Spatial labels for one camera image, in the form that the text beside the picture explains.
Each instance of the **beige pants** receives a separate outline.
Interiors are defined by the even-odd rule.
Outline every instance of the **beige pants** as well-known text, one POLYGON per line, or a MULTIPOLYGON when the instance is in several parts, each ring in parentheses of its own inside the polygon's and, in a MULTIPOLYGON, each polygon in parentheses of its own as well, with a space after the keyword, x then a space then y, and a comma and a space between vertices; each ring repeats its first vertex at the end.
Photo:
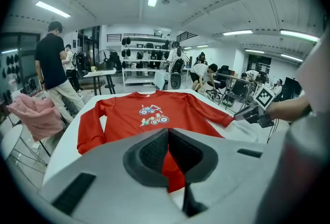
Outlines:
POLYGON ((53 103, 68 123, 71 123, 73 121, 73 117, 65 108, 64 103, 62 101, 62 96, 70 100, 76 106, 78 111, 80 111, 85 105, 83 100, 75 92, 68 80, 61 85, 58 85, 57 87, 48 90, 48 93, 49 97, 52 99, 53 103))

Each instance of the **sweatshirt sleeve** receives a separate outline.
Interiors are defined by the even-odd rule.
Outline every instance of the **sweatshirt sleeve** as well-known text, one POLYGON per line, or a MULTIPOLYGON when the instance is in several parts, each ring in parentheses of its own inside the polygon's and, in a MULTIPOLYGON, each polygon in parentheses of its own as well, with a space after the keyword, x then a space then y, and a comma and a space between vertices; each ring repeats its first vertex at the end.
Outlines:
POLYGON ((211 122, 227 127, 234 120, 229 114, 200 101, 194 95, 187 93, 187 97, 189 105, 201 116, 209 119, 211 122))
POLYGON ((99 100, 93 109, 80 117, 77 144, 80 154, 84 154, 90 149, 106 142, 100 117, 103 115, 106 116, 107 110, 111 110, 115 102, 116 98, 99 100))

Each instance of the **red sweatshirt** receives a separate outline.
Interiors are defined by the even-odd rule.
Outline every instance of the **red sweatshirt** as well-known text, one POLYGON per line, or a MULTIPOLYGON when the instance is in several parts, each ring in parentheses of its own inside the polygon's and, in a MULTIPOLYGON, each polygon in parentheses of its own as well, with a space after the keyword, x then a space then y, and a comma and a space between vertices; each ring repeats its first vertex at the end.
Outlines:
MULTIPOLYGON (((99 100, 80 118, 77 149, 84 154, 103 143, 160 128, 181 128, 222 137, 205 119, 224 127, 233 120, 189 93, 157 90, 153 94, 134 92, 125 97, 99 100), (103 115, 107 116, 104 132, 100 123, 103 115)), ((185 186, 185 178, 169 152, 162 174, 169 178, 169 192, 185 186)))

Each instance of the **black shorts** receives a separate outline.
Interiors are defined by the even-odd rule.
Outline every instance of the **black shorts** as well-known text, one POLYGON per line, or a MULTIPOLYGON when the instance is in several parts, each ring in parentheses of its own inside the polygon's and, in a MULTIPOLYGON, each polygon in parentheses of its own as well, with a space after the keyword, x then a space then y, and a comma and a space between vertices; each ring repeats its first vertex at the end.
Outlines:
POLYGON ((190 72, 190 77, 191 77, 192 82, 195 82, 196 80, 200 79, 200 77, 196 73, 193 73, 193 72, 190 72))

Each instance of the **black t-shirt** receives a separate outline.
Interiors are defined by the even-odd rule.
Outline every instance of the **black t-shirt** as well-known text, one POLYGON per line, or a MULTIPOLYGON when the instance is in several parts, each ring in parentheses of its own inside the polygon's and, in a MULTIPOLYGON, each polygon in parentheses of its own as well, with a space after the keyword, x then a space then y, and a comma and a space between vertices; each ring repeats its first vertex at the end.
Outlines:
POLYGON ((48 90, 67 80, 60 57, 62 51, 64 51, 63 39, 53 33, 47 34, 37 44, 35 60, 40 61, 41 71, 48 90))

